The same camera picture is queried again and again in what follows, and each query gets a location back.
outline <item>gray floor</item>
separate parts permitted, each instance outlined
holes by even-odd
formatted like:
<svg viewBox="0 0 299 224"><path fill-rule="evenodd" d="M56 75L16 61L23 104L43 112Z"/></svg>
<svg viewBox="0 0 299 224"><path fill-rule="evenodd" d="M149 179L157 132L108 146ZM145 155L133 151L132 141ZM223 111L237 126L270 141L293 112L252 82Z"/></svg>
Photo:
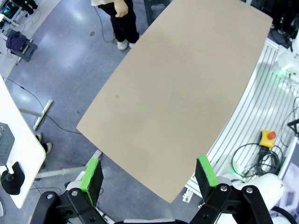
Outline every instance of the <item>gray floor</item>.
<svg viewBox="0 0 299 224"><path fill-rule="evenodd" d="M137 29L142 34L148 27L145 9L144 5L140 4L142 0L136 1L139 1L134 6ZM105 38L112 40L113 31L109 17L102 11L99 13ZM90 36L92 31L95 32L94 36ZM54 104L48 114L63 128L76 131L76 125L88 106L129 49L119 51L116 45L104 42L100 20L89 0L62 0L33 38L38 49L32 60L29 63L21 61L9 78L35 94L43 105L50 98L53 99ZM41 106L29 93L10 81L7 81L7 86L18 105L41 111ZM35 118L29 115L24 117L28 124L33 126ZM53 151L47 155L45 161L45 170L84 165L96 150L84 136L59 129L49 118L38 131L44 134L45 142L53 143ZM184 203L181 192L172 204L168 204L106 156L103 157L102 167L105 178L102 186L104 192L99 200L100 209L114 221L159 217L190 221L198 210L200 199L196 196L191 203ZM44 178L36 183L40 187L58 187L64 190L64 183L72 181L75 176ZM36 189L31 190L20 210L2 188L0 197L7 212L0 218L0 222L26 224L33 214L39 192Z"/></svg>

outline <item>white shirt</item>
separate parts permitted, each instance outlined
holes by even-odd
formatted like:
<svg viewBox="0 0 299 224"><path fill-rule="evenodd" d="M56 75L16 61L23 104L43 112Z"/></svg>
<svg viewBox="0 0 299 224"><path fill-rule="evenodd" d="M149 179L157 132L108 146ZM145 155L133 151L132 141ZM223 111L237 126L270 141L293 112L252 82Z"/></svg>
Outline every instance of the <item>white shirt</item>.
<svg viewBox="0 0 299 224"><path fill-rule="evenodd" d="M107 3L113 2L113 0L91 0L92 6L99 6L99 5L105 5Z"/></svg>

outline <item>bolt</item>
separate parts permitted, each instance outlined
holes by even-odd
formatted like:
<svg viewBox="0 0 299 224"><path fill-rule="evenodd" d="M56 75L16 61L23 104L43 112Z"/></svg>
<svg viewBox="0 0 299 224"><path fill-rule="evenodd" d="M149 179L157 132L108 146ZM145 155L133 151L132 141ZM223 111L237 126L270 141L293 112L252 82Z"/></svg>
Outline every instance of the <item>bolt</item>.
<svg viewBox="0 0 299 224"><path fill-rule="evenodd" d="M251 194L253 192L252 188L246 188L246 192Z"/></svg>
<svg viewBox="0 0 299 224"><path fill-rule="evenodd" d="M71 195L76 196L78 194L78 192L75 190L71 193Z"/></svg>
<svg viewBox="0 0 299 224"><path fill-rule="evenodd" d="M227 186L224 186L224 185L223 185L223 186L220 187L220 190L222 190L222 191L227 191L228 188L227 188Z"/></svg>

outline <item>metal slatted table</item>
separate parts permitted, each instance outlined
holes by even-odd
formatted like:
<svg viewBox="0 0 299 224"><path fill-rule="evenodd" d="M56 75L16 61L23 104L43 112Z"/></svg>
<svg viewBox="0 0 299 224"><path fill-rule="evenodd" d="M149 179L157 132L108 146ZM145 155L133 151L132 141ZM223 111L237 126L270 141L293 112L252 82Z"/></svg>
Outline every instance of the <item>metal slatted table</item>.
<svg viewBox="0 0 299 224"><path fill-rule="evenodd" d="M271 70L277 55L284 50L270 39L266 40L238 106L207 154L217 176L233 173L231 159L236 149L246 143L258 143L260 131L263 129L277 133L276 145L280 146L285 154L287 147L281 140L288 145L294 136L286 123L294 120L293 115L288 114L293 110L293 102L299 94L287 80L273 74ZM238 168L238 172L255 163L258 151L259 147L254 145L239 150L234 157L234 167ZM273 151L281 156L278 148ZM185 187L187 191L183 201L189 202L193 193L201 196L194 175Z"/></svg>

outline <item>red button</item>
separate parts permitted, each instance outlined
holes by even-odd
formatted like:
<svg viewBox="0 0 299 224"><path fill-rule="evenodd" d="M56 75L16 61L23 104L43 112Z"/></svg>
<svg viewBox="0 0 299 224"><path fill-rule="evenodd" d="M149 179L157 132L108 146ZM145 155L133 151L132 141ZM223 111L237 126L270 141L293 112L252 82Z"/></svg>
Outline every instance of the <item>red button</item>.
<svg viewBox="0 0 299 224"><path fill-rule="evenodd" d="M276 138L276 133L275 133L275 132L270 132L270 133L267 135L267 138L268 138L269 140L275 139L275 138Z"/></svg>

